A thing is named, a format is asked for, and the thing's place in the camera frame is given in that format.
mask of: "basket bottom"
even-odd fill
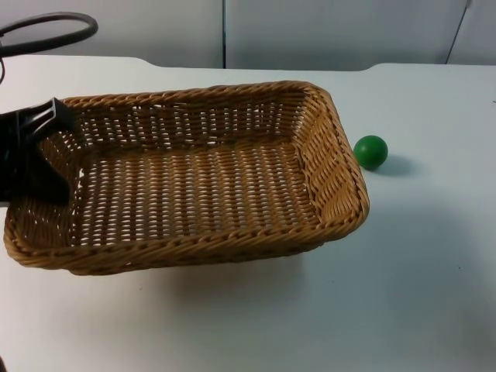
[[[72,212],[73,246],[316,225],[287,140],[91,157]]]

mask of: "rectangular basket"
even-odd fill
[[[289,256],[367,217],[336,108],[312,84],[64,103],[77,130],[40,148],[71,201],[12,201],[4,241],[22,265],[97,275]]]

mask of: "woven basket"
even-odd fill
[[[98,275],[289,256],[367,217],[334,104],[314,85],[64,102],[77,131],[40,148],[71,202],[11,202],[4,241],[22,265]]]

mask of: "white table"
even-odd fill
[[[374,133],[391,154],[364,174],[366,224],[298,257],[75,277],[21,267],[0,250],[0,355],[9,372],[496,368],[496,67],[5,62],[0,112],[52,96],[311,81],[331,92],[351,143]]]

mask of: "wicker weave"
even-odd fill
[[[288,256],[367,217],[329,94],[282,81],[69,98],[77,131],[41,144],[68,206],[19,198],[5,245],[75,274]]]

